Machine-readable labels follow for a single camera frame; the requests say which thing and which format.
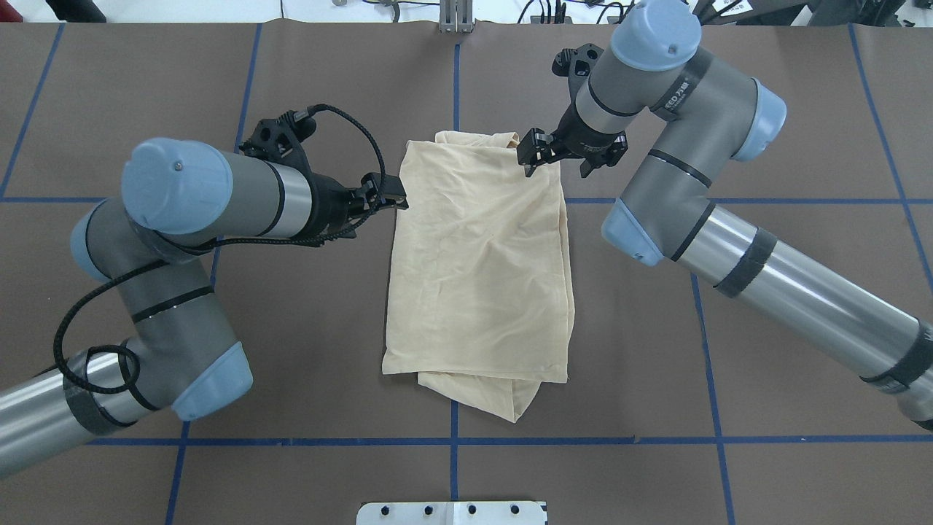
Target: white bracket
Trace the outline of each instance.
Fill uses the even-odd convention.
[[[473,0],[439,0],[442,33],[473,33]]]
[[[545,502],[364,504],[356,525],[548,525]]]

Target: light blue joint cap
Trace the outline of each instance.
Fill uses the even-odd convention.
[[[755,117],[752,119],[752,127],[748,130],[748,136],[742,147],[732,155],[733,159],[742,162],[758,157],[765,148],[768,148],[771,141],[784,127],[784,120],[787,118],[787,104],[781,100],[781,97],[764,87],[757,78],[752,79],[758,87],[759,96],[755,104]]]
[[[664,258],[658,245],[621,199],[616,199],[612,211],[603,221],[603,238],[645,266],[654,266]]]
[[[203,418],[233,403],[252,386],[253,373],[243,343],[237,341],[181,392],[172,410],[183,421]]]
[[[165,234],[193,234],[220,217],[233,193],[224,156],[203,142],[150,138],[123,167],[123,204],[133,220]]]
[[[103,272],[97,269],[97,266],[94,265],[94,261],[91,260],[91,253],[88,251],[88,222],[91,221],[91,215],[97,211],[97,208],[101,207],[106,201],[101,201],[94,207],[87,215],[81,218],[75,224],[75,228],[71,231],[71,239],[69,244],[71,245],[71,256],[75,259],[75,263],[88,273],[89,276],[93,277],[95,280],[101,282],[107,282],[110,280],[110,277],[104,275]]]
[[[642,0],[612,34],[616,58],[643,71],[667,71],[693,58],[700,21],[680,0]]]

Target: cloth fold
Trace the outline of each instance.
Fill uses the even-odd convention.
[[[399,176],[384,374],[515,422],[542,381],[565,383],[574,322],[560,168],[531,178],[514,133],[440,132]]]

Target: white mounting plate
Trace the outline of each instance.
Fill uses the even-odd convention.
[[[356,513],[356,525],[547,525],[547,508],[545,502],[372,503]]]

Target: silver metal tube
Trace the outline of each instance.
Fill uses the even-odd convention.
[[[755,226],[717,207],[679,262],[714,285],[738,263]],[[889,370],[917,337],[917,319],[778,241],[736,297],[785,323],[863,377]]]
[[[91,382],[101,386],[122,383],[114,354],[91,358],[88,374]],[[75,419],[65,401],[62,380],[55,370],[0,392],[0,478],[98,437]],[[128,392],[95,399],[123,422],[149,414]]]

